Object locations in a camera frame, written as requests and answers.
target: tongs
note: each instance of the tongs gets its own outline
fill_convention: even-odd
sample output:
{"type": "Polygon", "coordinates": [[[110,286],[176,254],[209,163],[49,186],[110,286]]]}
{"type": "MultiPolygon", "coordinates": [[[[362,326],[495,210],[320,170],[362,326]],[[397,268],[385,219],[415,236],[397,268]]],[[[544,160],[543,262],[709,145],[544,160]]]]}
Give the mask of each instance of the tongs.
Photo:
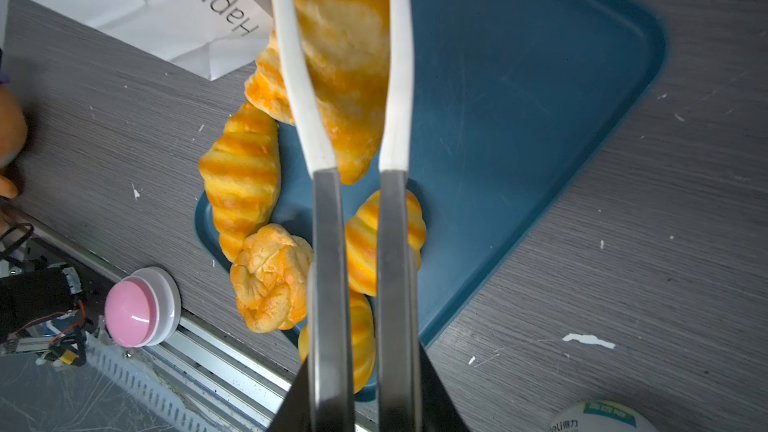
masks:
{"type": "MultiPolygon", "coordinates": [[[[340,174],[306,68],[293,0],[272,1],[283,81],[312,177],[315,259],[308,282],[310,350],[270,430],[352,430],[350,286],[340,174]]],[[[389,89],[379,152],[376,260],[379,426],[380,430],[421,430],[422,408],[430,402],[422,397],[423,382],[430,390],[438,388],[431,397],[439,402],[441,417],[450,415],[448,422],[455,430],[463,422],[418,342],[416,266],[408,245],[406,182],[414,93],[411,0],[389,0],[389,23],[389,89]]]]}

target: orange plush toy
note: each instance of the orange plush toy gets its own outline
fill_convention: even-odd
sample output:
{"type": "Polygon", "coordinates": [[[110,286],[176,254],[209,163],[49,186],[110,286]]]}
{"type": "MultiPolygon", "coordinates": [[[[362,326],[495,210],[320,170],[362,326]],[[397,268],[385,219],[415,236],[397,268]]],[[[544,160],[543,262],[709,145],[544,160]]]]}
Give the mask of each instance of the orange plush toy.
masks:
{"type": "Polygon", "coordinates": [[[27,123],[7,84],[8,76],[0,72],[0,196],[14,198],[16,185],[2,175],[27,140],[27,123]]]}

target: yellow bread roll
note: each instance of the yellow bread roll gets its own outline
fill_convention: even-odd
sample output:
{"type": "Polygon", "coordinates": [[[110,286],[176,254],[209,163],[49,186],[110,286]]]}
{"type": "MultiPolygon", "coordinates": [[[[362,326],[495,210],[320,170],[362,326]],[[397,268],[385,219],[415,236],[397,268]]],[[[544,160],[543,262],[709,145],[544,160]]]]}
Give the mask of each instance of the yellow bread roll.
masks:
{"type": "MultiPolygon", "coordinates": [[[[373,313],[363,294],[350,291],[350,324],[352,336],[352,378],[355,393],[365,387],[376,363],[376,340],[373,337],[373,313]]],[[[306,360],[310,351],[310,331],[307,326],[299,335],[299,357],[306,360]]]]}
{"type": "MultiPolygon", "coordinates": [[[[350,288],[361,294],[376,296],[376,236],[379,233],[379,197],[376,191],[357,209],[344,227],[346,264],[350,272],[350,288]]],[[[427,238],[422,207],[411,191],[406,191],[408,206],[408,244],[413,249],[416,270],[422,266],[420,251],[427,238]]]]}
{"type": "Polygon", "coordinates": [[[200,175],[221,250],[234,261],[245,237],[270,221],[280,196],[277,122],[250,102],[243,104],[200,158],[200,175]]]}
{"type": "Polygon", "coordinates": [[[288,330],[306,317],[306,280],[314,258],[302,237],[277,224],[245,239],[230,280],[237,311],[248,328],[263,334],[288,330]]]}
{"type": "MultiPolygon", "coordinates": [[[[389,0],[294,0],[306,65],[336,151],[341,182],[368,171],[384,130],[389,0]]],[[[293,125],[274,31],[245,82],[251,103],[293,125]]]]}

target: croissant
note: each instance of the croissant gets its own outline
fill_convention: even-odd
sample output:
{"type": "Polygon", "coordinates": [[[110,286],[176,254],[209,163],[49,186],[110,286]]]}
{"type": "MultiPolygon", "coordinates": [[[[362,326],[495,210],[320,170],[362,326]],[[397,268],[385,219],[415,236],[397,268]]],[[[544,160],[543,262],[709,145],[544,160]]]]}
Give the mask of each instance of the croissant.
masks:
{"type": "Polygon", "coordinates": [[[277,224],[263,226],[243,246],[230,270],[237,311],[260,334],[293,328],[306,317],[312,247],[277,224]]]}
{"type": "Polygon", "coordinates": [[[280,195],[277,123],[246,102],[200,158],[200,174],[221,250],[233,261],[245,237],[268,223],[280,195]]]}
{"type": "MultiPolygon", "coordinates": [[[[421,249],[427,238],[422,207],[410,191],[407,192],[408,244],[413,249],[416,270],[422,266],[421,249]]],[[[361,294],[376,296],[376,235],[379,232],[379,197],[376,191],[357,209],[344,227],[346,263],[350,288],[361,294]]]]}
{"type": "MultiPolygon", "coordinates": [[[[352,379],[355,393],[365,387],[376,363],[376,340],[373,337],[373,313],[363,294],[350,291],[350,324],[352,335],[352,379]]],[[[304,326],[299,335],[299,357],[306,360],[310,350],[310,330],[304,326]]]]}
{"type": "MultiPolygon", "coordinates": [[[[294,0],[306,65],[330,136],[341,182],[363,177],[384,130],[389,78],[389,0],[294,0]]],[[[245,95],[293,125],[274,31],[256,58],[245,95]]]]}

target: braided bread roll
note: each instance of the braided bread roll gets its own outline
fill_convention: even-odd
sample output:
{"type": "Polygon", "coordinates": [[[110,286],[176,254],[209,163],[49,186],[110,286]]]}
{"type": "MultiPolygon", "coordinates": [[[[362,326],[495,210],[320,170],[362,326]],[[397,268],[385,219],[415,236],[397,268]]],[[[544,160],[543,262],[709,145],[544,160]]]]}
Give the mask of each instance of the braided bread roll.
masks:
{"type": "MultiPolygon", "coordinates": [[[[365,295],[350,291],[350,324],[352,335],[352,379],[355,393],[365,387],[376,363],[376,340],[373,337],[373,313],[365,295]]],[[[304,326],[299,335],[299,357],[306,360],[310,351],[310,330],[304,326]]]]}
{"type": "Polygon", "coordinates": [[[280,196],[277,123],[246,102],[200,158],[200,174],[221,250],[234,261],[245,237],[268,223],[280,196]]]}
{"type": "MultiPolygon", "coordinates": [[[[384,130],[389,78],[389,0],[294,0],[306,65],[330,136],[341,182],[363,177],[384,130]]],[[[293,125],[274,34],[256,58],[245,95],[293,125]]]]}
{"type": "MultiPolygon", "coordinates": [[[[408,207],[408,244],[413,249],[416,270],[422,266],[420,253],[427,238],[427,227],[422,218],[422,207],[411,191],[406,191],[408,207]]],[[[376,191],[344,227],[346,236],[346,264],[350,273],[350,289],[361,294],[376,296],[376,236],[379,233],[379,201],[376,191]]]]}
{"type": "Polygon", "coordinates": [[[259,334],[293,328],[306,317],[312,247],[277,224],[263,226],[243,246],[230,270],[237,311],[259,334]]]}

